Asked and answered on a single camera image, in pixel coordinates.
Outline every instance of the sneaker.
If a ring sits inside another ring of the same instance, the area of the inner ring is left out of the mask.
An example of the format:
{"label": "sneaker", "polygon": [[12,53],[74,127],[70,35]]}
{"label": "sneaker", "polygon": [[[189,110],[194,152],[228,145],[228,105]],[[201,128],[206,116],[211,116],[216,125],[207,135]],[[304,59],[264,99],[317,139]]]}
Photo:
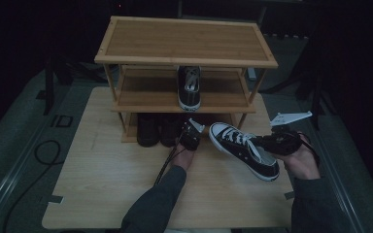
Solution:
{"label": "sneaker", "polygon": [[138,114],[137,142],[149,148],[159,142],[159,123],[156,114]]}
{"label": "sneaker", "polygon": [[201,68],[199,66],[178,67],[178,102],[187,112],[195,112],[201,105],[199,94],[199,79]]}
{"label": "sneaker", "polygon": [[161,122],[160,142],[163,146],[171,148],[175,146],[175,139],[180,137],[182,123],[179,114],[163,114]]}
{"label": "sneaker", "polygon": [[210,127],[210,138],[218,150],[243,161],[261,180],[272,182],[280,175],[277,159],[251,141],[254,134],[245,134],[239,129],[217,122]]}

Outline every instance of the shoe rack shelf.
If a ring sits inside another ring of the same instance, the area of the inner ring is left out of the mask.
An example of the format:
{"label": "shoe rack shelf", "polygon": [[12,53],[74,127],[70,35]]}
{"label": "shoe rack shelf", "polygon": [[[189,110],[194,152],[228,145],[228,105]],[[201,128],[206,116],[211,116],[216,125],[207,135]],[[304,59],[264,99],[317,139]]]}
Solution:
{"label": "shoe rack shelf", "polygon": [[[255,113],[266,70],[278,67],[255,23],[142,17],[111,17],[95,62],[104,64],[123,142],[136,142],[136,113],[185,113],[178,102],[180,65],[202,69],[201,106],[193,118],[237,127]],[[109,64],[119,65],[117,84]],[[252,92],[248,67],[261,71]]]}

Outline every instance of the canvas sneaker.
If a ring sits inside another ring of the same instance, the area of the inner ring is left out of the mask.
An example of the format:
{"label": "canvas sneaker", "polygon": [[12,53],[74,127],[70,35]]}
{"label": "canvas sneaker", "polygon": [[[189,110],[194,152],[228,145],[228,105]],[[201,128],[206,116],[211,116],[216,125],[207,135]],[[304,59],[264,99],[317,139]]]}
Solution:
{"label": "canvas sneaker", "polygon": [[222,122],[211,125],[209,135],[218,150],[239,158],[261,180],[272,182],[280,175],[277,159],[263,148],[254,146],[251,139],[256,135],[243,133]]}
{"label": "canvas sneaker", "polygon": [[195,112],[201,105],[201,96],[199,94],[200,78],[201,67],[178,67],[178,102],[180,107],[187,112]]}

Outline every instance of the white shoelace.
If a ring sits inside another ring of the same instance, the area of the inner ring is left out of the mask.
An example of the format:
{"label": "white shoelace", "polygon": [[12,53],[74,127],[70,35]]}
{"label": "white shoelace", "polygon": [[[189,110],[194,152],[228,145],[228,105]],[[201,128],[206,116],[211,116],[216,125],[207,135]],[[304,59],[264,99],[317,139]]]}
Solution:
{"label": "white shoelace", "polygon": [[254,137],[256,137],[255,134],[250,134],[250,133],[243,134],[241,131],[235,128],[232,128],[232,127],[230,127],[229,129],[225,130],[222,133],[223,139],[226,139],[230,142],[233,142],[239,145],[247,146],[250,150],[254,152],[254,155],[259,159],[259,162],[262,163],[263,161],[262,161],[261,155],[259,154],[258,150],[254,146],[253,142],[251,142],[250,140],[251,138],[254,138]]}
{"label": "white shoelace", "polygon": [[187,91],[195,91],[195,87],[198,85],[199,68],[187,67],[186,68],[186,86]]}

